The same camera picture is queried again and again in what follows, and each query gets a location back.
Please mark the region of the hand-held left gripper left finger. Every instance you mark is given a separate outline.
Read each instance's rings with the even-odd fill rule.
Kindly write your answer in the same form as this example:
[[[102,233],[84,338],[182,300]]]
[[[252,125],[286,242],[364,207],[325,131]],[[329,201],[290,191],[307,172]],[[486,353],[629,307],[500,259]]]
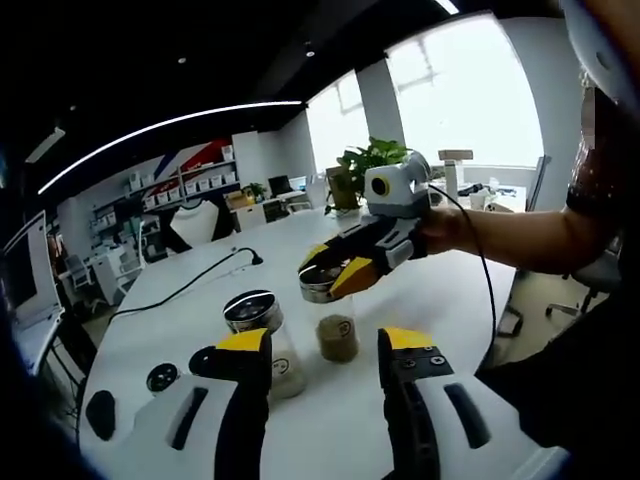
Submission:
[[[265,328],[195,352],[188,373],[136,414],[124,441],[125,478],[259,478],[271,354]]]

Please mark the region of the person's right hand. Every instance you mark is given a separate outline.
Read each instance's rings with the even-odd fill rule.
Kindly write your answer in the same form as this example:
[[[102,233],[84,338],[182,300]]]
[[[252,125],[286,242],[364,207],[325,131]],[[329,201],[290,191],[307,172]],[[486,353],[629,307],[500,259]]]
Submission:
[[[437,207],[422,216],[420,237],[428,254],[463,251],[477,254],[474,234],[462,210]]]

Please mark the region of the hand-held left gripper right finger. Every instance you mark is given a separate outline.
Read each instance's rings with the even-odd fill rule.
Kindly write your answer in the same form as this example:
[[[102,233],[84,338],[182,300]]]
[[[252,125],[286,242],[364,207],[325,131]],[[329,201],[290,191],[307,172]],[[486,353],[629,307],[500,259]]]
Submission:
[[[392,479],[556,479],[569,455],[538,445],[519,414],[473,374],[453,369],[431,338],[378,331],[379,379]]]

